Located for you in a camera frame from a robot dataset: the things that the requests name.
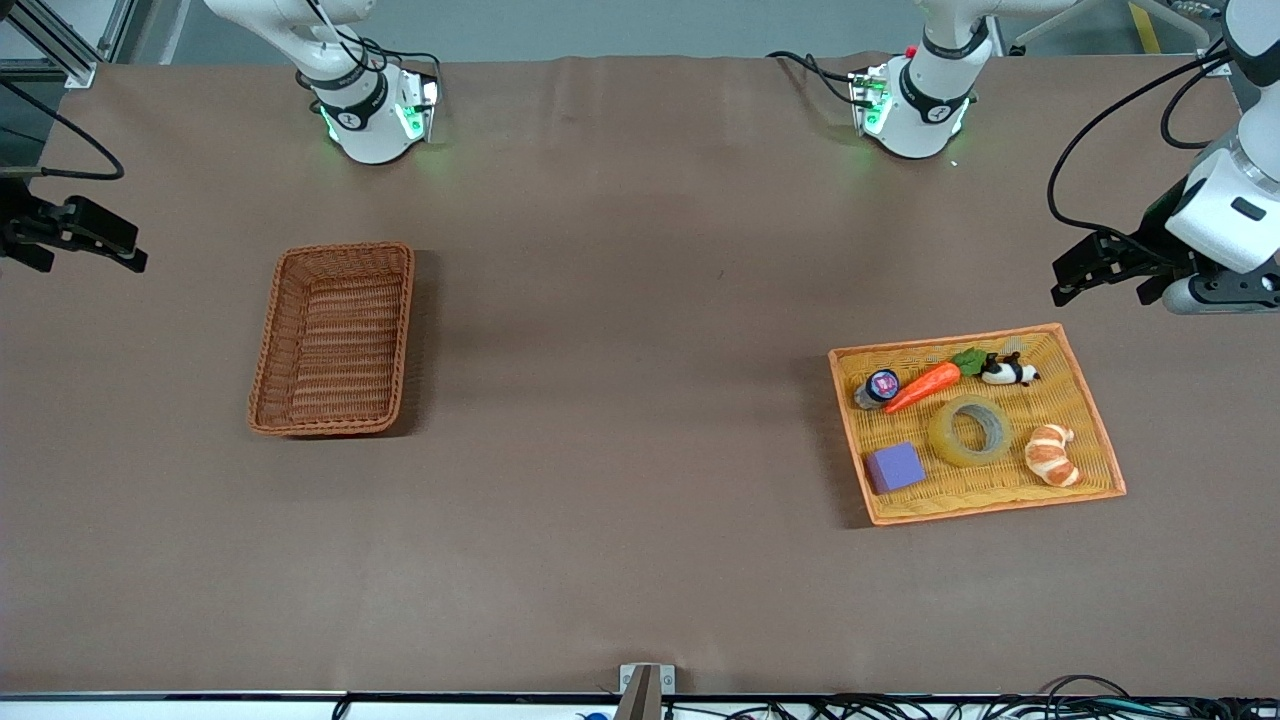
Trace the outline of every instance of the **can lid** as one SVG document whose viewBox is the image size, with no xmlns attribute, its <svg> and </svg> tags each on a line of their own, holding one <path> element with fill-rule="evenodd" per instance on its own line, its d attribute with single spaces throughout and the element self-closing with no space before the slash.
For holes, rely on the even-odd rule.
<svg viewBox="0 0 1280 720">
<path fill-rule="evenodd" d="M 897 373 L 893 370 L 876 370 L 867 378 L 867 395 L 877 402 L 888 402 L 897 395 Z"/>
</svg>

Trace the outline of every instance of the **purple block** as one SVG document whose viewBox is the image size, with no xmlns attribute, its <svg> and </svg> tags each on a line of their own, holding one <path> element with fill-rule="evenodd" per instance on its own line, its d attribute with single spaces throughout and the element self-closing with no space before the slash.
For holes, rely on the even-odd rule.
<svg viewBox="0 0 1280 720">
<path fill-rule="evenodd" d="M 920 456 L 910 442 L 877 450 L 867 456 L 867 471 L 877 493 L 905 488 L 924 479 Z"/>
</svg>

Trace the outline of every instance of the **brown table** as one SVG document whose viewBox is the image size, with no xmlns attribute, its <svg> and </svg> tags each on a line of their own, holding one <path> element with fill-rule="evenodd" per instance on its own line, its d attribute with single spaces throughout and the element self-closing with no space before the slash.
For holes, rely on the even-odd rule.
<svg viewBox="0 0 1280 720">
<path fill-rule="evenodd" d="M 586 691 L 662 660 L 694 692 L 1274 693 L 1277 320 L 1048 295 L 1082 237 L 1051 163 L 1175 61 L 993 61 L 928 161 L 774 61 L 448 67 L 440 145 L 384 168 L 292 69 L 104 68 L 64 109 L 128 177 L 37 191 L 133 219 L 151 266 L 4 268 L 3 687 Z M 1167 96 L 1064 208 L 1132 227 L 1181 176 Z M 1212 81 L 1176 126 L 1235 115 Z M 63 131 L 45 160 L 99 163 Z M 419 251 L 404 421 L 252 436 L 275 259 L 366 240 Z M 1129 496 L 861 527 L 826 351 L 1046 320 Z"/>
</svg>

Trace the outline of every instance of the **orange carrot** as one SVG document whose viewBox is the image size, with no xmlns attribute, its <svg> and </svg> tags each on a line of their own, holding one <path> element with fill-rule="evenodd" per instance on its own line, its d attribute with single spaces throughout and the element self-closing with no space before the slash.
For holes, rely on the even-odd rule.
<svg viewBox="0 0 1280 720">
<path fill-rule="evenodd" d="M 946 363 L 938 363 L 911 380 L 893 400 L 890 400 L 884 405 L 884 413 L 893 414 L 904 407 L 910 407 L 925 397 L 956 384 L 964 375 L 982 373 L 986 357 L 984 351 L 970 347 Z"/>
</svg>

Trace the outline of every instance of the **basket rim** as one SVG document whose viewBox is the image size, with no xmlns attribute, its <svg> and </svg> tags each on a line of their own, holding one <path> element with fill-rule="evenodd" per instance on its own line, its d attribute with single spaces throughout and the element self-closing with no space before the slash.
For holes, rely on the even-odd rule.
<svg viewBox="0 0 1280 720">
<path fill-rule="evenodd" d="M 257 409 L 261 401 L 262 384 L 266 379 L 266 360 L 271 343 L 271 328 L 275 325 L 275 315 L 279 309 L 280 281 L 291 260 L 301 255 L 315 255 L 346 250 L 393 250 L 404 256 L 404 278 L 401 282 L 401 310 L 397 324 L 401 329 L 396 342 L 396 355 L 393 357 L 392 373 L 392 401 L 387 413 L 380 418 L 369 420 L 314 420 L 310 423 L 292 423 L 288 425 L 266 425 L 257 421 Z M 262 324 L 262 343 L 259 350 L 257 368 L 253 372 L 253 386 L 248 395 L 248 427 L 250 430 L 261 436 L 291 437 L 291 436 L 334 436 L 334 434 L 367 434 L 380 433 L 396 421 L 399 416 L 401 401 L 404 395 L 404 357 L 408 352 L 408 323 L 411 304 L 413 300 L 413 249 L 399 241 L 381 242 L 344 242 L 334 245 L 305 245 L 291 247 L 275 263 L 275 272 L 271 275 L 271 290 L 266 301 L 266 320 Z"/>
<path fill-rule="evenodd" d="M 1009 336 L 1016 334 L 1032 334 L 1032 333 L 1046 333 L 1052 336 L 1053 341 L 1057 342 L 1059 348 L 1062 351 L 1062 356 L 1066 359 L 1068 366 L 1071 369 L 1073 379 L 1076 383 L 1076 388 L 1084 397 L 1085 409 L 1089 413 L 1089 419 L 1093 423 L 1093 429 L 1097 433 L 1098 446 L 1102 448 L 1106 457 L 1107 470 L 1111 473 L 1111 488 L 1101 492 L 1096 492 L 1087 496 L 1069 496 L 1069 497 L 1056 497 L 1048 500 L 1014 500 L 1009 502 L 995 502 L 992 505 L 986 505 L 982 507 L 964 507 L 959 510 L 948 510 L 945 512 L 936 512 L 932 515 L 906 515 L 906 516 L 884 516 L 881 515 L 876 509 L 876 493 L 872 491 L 870 478 L 867 475 L 865 461 L 863 460 L 861 446 L 858 442 L 858 436 L 854 432 L 854 421 L 850 416 L 849 404 L 845 402 L 845 387 L 842 384 L 842 373 L 840 369 L 840 360 L 850 355 L 861 355 L 865 352 L 877 352 L 887 350 L 904 350 L 908 347 L 928 347 L 933 345 L 950 345 L 950 343 L 965 343 L 965 342 L 979 342 L 987 340 L 998 340 Z M 1089 392 L 1088 382 L 1084 379 L 1084 370 L 1080 369 L 1080 363 L 1075 357 L 1075 351 L 1071 350 L 1071 343 L 1066 340 L 1066 329 L 1062 323 L 1044 323 L 1039 325 L 1028 325 L 1024 328 L 1010 328 L 1006 331 L 989 331 L 982 333 L 970 333 L 950 337 L 936 337 L 924 340 L 910 340 L 899 342 L 882 342 L 876 345 L 858 345 L 851 347 L 836 347 L 827 352 L 827 360 L 831 364 L 831 378 L 836 387 L 836 405 L 840 406 L 841 424 L 845 429 L 845 438 L 849 441 L 849 450 L 854 459 L 854 471 L 858 474 L 858 486 L 863 493 L 863 505 L 867 509 L 867 515 L 870 518 L 872 525 L 886 527 L 886 525 L 905 525 L 911 523 L 925 523 L 933 520 L 945 520 L 950 518 L 963 518 L 966 515 L 982 515 L 986 512 L 996 512 L 1000 510 L 1015 510 L 1024 507 L 1044 507 L 1050 505 L 1066 505 L 1073 502 L 1088 502 L 1093 500 L 1106 500 L 1111 497 L 1120 497 L 1126 495 L 1128 486 L 1125 486 L 1124 475 L 1120 473 L 1120 462 L 1116 459 L 1115 447 L 1111 445 L 1111 437 L 1107 434 L 1106 425 L 1102 423 L 1102 415 L 1098 413 L 1098 406 L 1093 401 L 1093 393 Z"/>
</svg>

